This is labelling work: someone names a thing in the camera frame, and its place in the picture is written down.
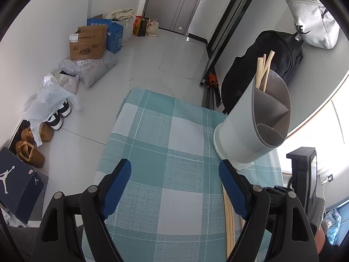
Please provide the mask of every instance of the wooden stick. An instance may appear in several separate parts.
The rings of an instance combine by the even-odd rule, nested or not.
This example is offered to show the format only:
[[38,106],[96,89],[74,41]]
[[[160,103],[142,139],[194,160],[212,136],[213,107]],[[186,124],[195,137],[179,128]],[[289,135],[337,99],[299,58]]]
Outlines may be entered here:
[[245,225],[245,220],[242,217],[240,217],[240,218],[241,218],[241,229],[243,229],[244,225]]
[[273,59],[273,57],[274,57],[274,54],[275,54],[275,52],[274,52],[273,50],[270,51],[269,56],[268,56],[268,60],[267,60],[266,63],[264,64],[263,74],[266,72],[268,66],[269,66],[269,68],[270,68],[270,65],[271,65],[271,63],[272,63],[272,59]]
[[275,54],[274,51],[270,51],[269,56],[268,56],[268,60],[267,60],[267,62],[265,63],[264,68],[263,68],[263,73],[262,73],[262,76],[261,76],[261,82],[262,82],[262,78],[264,77],[265,72],[267,73],[267,74],[266,74],[266,77],[265,77],[265,79],[264,79],[263,87],[262,87],[262,91],[263,91],[264,93],[265,93],[265,89],[266,89],[266,87],[267,87],[270,65],[271,65],[271,63],[272,63],[272,59],[273,59],[273,57],[274,57],[274,54]]
[[265,89],[267,88],[267,82],[268,82],[268,77],[269,77],[269,71],[270,71],[270,64],[268,65],[267,71],[265,73],[265,80],[263,84],[263,93],[265,93]]
[[229,225],[229,205],[228,205],[228,196],[226,194],[226,190],[223,187],[223,198],[224,198],[224,211],[226,213],[226,258],[228,259],[229,255],[230,255],[230,238],[231,238],[231,227]]
[[264,66],[265,66],[266,59],[267,59],[267,55],[263,54],[263,71],[264,71]]
[[255,88],[259,89],[262,81],[262,71],[263,71],[263,58],[259,57],[257,59],[257,72],[256,72],[256,81],[255,81]]
[[226,258],[228,258],[235,245],[234,210],[223,185],[222,187],[226,213]]

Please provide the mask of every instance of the black and white sneaker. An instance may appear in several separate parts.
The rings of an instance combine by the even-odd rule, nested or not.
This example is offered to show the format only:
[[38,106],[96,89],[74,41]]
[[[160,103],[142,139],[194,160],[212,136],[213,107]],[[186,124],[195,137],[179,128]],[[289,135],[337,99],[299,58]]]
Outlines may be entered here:
[[47,125],[50,126],[53,130],[58,130],[62,124],[63,119],[59,116],[57,112],[53,113],[53,115],[46,121]]
[[68,116],[68,114],[72,111],[72,109],[69,106],[69,103],[67,100],[63,102],[63,104],[59,107],[57,110],[58,114],[62,117]]

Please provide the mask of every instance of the teal plaid blanket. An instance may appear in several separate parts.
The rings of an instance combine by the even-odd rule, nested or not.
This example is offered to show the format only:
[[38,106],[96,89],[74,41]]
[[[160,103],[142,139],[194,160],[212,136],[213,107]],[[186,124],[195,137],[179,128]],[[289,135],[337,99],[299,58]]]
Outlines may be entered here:
[[[220,159],[212,140],[225,118],[173,97],[130,91],[95,178],[98,184],[122,158],[132,164],[118,207],[105,221],[125,262],[226,261]],[[281,169],[271,167],[269,155],[239,173],[252,184],[282,185]],[[238,237],[241,224],[235,221]],[[269,239],[266,234],[257,260]],[[82,248],[94,260],[85,233]]]

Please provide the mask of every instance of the utensil holder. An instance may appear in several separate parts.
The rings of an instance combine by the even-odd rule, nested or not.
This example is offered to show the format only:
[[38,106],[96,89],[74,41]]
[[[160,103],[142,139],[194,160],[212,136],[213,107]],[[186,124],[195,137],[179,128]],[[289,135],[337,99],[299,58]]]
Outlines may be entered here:
[[217,154],[238,170],[280,146],[290,126],[290,94],[282,78],[270,70],[265,93],[255,80],[214,131]]

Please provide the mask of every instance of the blue cardboard box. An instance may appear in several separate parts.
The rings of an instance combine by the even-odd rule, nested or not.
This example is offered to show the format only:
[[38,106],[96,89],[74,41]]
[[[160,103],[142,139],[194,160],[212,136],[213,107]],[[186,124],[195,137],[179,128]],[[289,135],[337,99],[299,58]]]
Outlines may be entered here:
[[90,18],[87,25],[107,25],[107,50],[116,53],[121,49],[123,41],[123,26],[113,22],[111,19]]

